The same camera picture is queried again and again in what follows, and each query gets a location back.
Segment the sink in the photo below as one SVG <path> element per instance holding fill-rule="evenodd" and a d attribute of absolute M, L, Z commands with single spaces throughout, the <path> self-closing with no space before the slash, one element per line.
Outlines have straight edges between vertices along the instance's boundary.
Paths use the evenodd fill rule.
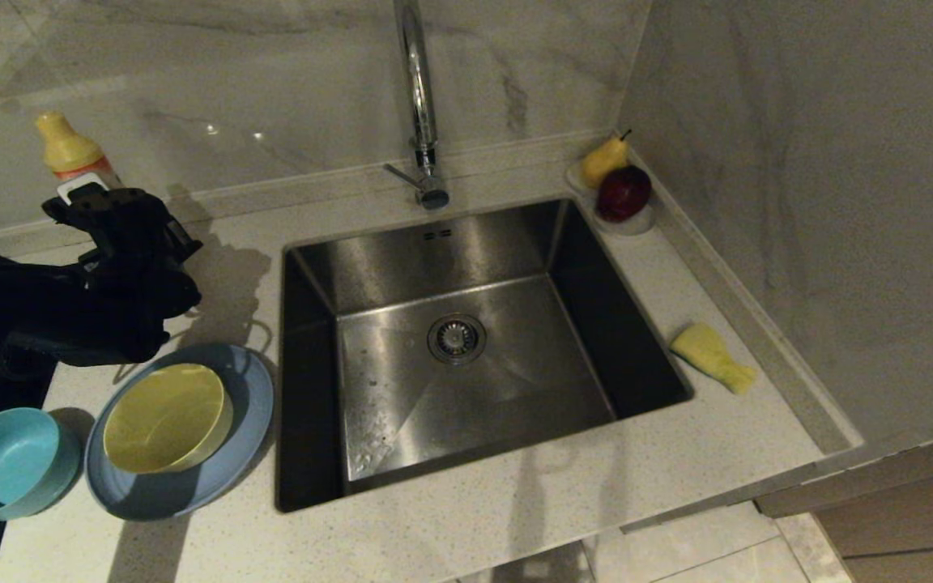
<path fill-rule="evenodd" d="M 283 269 L 283 512 L 692 397 L 571 200 L 291 247 Z"/>

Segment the gray plate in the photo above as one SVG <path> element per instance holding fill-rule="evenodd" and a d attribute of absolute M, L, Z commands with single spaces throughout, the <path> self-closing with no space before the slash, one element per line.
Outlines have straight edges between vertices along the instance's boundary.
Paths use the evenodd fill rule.
<path fill-rule="evenodd" d="M 232 428 L 225 443 L 199 466 L 184 472 L 131 474 L 107 460 L 103 428 L 110 411 L 129 388 L 156 369 L 179 363 L 202 364 L 221 377 L 232 399 Z M 273 381 L 262 361 L 243 347 L 199 344 L 164 355 L 127 381 L 96 420 L 85 449 L 85 476 L 93 497 L 115 517 L 162 520 L 193 512 L 232 486 L 251 462 L 269 431 Z"/>

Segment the marble backsplash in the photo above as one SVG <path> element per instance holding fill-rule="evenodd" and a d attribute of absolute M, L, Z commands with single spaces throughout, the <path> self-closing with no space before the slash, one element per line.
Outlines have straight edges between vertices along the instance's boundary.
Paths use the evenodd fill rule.
<path fill-rule="evenodd" d="M 655 0 L 619 126 L 867 440 L 933 438 L 933 1 Z"/>
<path fill-rule="evenodd" d="M 421 0 L 442 151 L 610 128 L 649 0 Z M 0 228 L 62 110 L 167 195 L 410 154 L 389 0 L 0 0 Z"/>

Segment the yellow bowl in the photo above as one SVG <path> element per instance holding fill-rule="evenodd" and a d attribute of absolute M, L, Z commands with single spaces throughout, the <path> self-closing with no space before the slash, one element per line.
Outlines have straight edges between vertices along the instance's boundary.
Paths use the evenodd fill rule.
<path fill-rule="evenodd" d="M 107 417 L 103 448 L 133 474 L 181 472 L 211 457 L 232 425 L 232 402 L 214 370 L 174 364 L 149 373 Z"/>

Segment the chrome faucet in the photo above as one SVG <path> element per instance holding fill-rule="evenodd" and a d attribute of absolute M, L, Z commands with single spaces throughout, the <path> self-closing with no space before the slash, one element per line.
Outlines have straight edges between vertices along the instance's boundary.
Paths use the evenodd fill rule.
<path fill-rule="evenodd" d="M 420 7 L 416 0 L 394 0 L 394 4 L 412 104 L 415 137 L 411 143 L 415 149 L 415 166 L 422 177 L 410 177 L 390 164 L 385 164 L 384 169 L 412 185 L 415 200 L 424 209 L 441 209 L 449 203 L 449 192 L 437 172 L 437 125 L 434 122 L 434 104 L 431 103 L 430 71 L 427 69 Z"/>

